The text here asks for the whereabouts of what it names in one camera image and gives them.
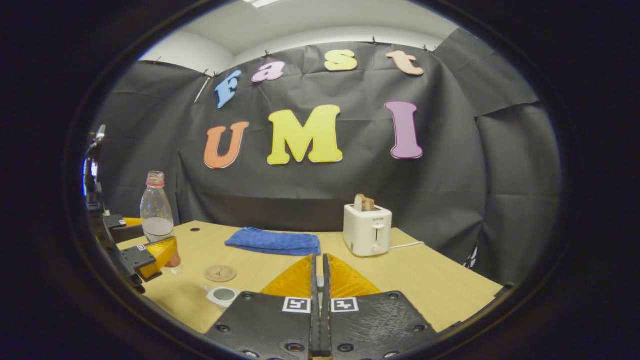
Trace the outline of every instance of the ceiling light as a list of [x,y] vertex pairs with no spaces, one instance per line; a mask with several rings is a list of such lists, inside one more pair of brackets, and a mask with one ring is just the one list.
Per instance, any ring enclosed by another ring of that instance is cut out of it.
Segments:
[[263,6],[267,6],[269,4],[273,4],[276,1],[280,1],[280,0],[244,0],[247,3],[251,3],[251,5],[254,5],[256,8],[262,8]]

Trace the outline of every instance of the water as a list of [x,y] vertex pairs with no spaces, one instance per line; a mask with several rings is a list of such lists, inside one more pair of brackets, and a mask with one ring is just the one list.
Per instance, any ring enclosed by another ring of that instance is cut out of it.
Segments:
[[173,236],[173,223],[163,218],[148,218],[142,221],[142,230],[152,243]]

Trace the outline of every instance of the plastic bottle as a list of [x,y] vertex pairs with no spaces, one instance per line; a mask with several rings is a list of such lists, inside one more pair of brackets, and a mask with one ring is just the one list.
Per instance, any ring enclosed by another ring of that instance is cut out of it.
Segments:
[[[155,243],[173,236],[173,214],[169,199],[164,192],[164,174],[160,171],[150,171],[147,176],[147,189],[140,202],[140,218],[142,230],[150,242]],[[173,273],[179,274],[181,267],[180,256],[175,255],[165,265],[175,268]]]

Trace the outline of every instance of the round coaster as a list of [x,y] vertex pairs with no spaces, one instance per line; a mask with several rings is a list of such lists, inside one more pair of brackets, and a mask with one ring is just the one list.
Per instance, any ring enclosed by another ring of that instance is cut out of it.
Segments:
[[215,282],[225,282],[236,277],[236,271],[228,265],[214,265],[204,272],[204,277]]

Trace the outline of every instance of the white wall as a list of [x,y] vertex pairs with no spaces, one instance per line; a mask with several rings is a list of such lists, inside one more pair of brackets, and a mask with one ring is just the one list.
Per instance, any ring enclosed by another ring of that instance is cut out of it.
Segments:
[[176,31],[152,47],[140,60],[172,63],[199,72],[206,69],[207,75],[223,72],[230,67],[234,55],[224,47],[200,35]]
[[419,48],[426,45],[429,50],[433,50],[434,47],[440,45],[443,41],[443,39],[405,30],[377,28],[372,26],[343,26],[339,28],[306,31],[290,35],[288,37],[279,38],[278,40],[266,42],[260,46],[245,50],[236,55],[236,57],[231,61],[230,67],[264,56],[265,50],[270,53],[277,53],[286,49],[292,49],[293,47],[325,44],[329,42],[370,42],[372,37],[376,37],[377,42],[408,45]]

